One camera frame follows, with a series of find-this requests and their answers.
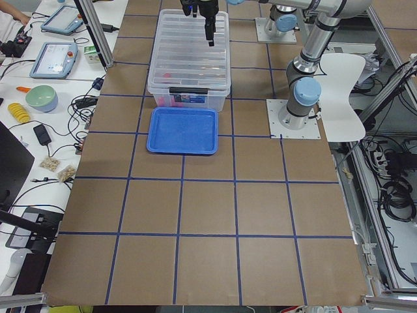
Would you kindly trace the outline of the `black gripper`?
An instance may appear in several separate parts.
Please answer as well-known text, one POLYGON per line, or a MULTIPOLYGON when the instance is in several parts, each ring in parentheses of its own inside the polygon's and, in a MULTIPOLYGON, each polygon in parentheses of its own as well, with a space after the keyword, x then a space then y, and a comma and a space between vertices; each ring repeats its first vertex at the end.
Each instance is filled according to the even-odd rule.
POLYGON ((210 47, 214 46, 214 34, 216 32, 216 18, 218 13, 218 0, 197 0, 196 4, 200 15, 205 17, 205 36, 210 47))

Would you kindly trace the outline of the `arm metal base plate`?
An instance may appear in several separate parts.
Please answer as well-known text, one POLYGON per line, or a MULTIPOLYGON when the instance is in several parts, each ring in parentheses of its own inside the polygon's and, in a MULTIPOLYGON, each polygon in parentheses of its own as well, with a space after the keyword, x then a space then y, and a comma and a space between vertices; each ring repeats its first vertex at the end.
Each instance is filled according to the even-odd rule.
POLYGON ((257 41, 261 43, 296 44, 294 30, 287 32, 278 31, 274 22, 269 18, 256 18, 255 26, 257 41))
POLYGON ((287 111, 287 100, 266 100, 270 136, 277 139, 320 140, 321 135, 314 109, 305 117, 295 117, 287 111))

